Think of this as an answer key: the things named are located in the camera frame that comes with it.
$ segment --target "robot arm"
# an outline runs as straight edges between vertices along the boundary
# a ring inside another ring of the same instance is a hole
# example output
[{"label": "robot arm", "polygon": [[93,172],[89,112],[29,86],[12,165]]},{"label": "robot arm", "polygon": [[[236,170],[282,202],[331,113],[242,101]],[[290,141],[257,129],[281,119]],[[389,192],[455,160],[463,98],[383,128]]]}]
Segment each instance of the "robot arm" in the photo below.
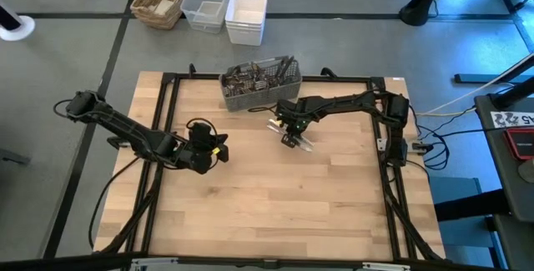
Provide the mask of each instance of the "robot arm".
[{"label": "robot arm", "polygon": [[[381,100],[384,112],[375,107],[377,100]],[[333,113],[365,112],[388,127],[385,161],[393,166],[404,166],[407,144],[402,134],[409,109],[408,99],[402,95],[375,91],[338,98],[310,96],[299,98],[297,103],[279,100],[275,110],[276,121],[271,120],[269,128],[284,134],[284,145],[311,151],[311,143],[301,135],[311,122],[319,122]]]},{"label": "robot arm", "polygon": [[151,130],[115,111],[96,92],[77,92],[66,108],[67,118],[74,122],[97,123],[129,142],[135,155],[173,168],[188,168],[198,173],[208,172],[211,156],[227,162],[227,134],[212,135],[205,123],[194,123],[189,140],[161,130]]}]

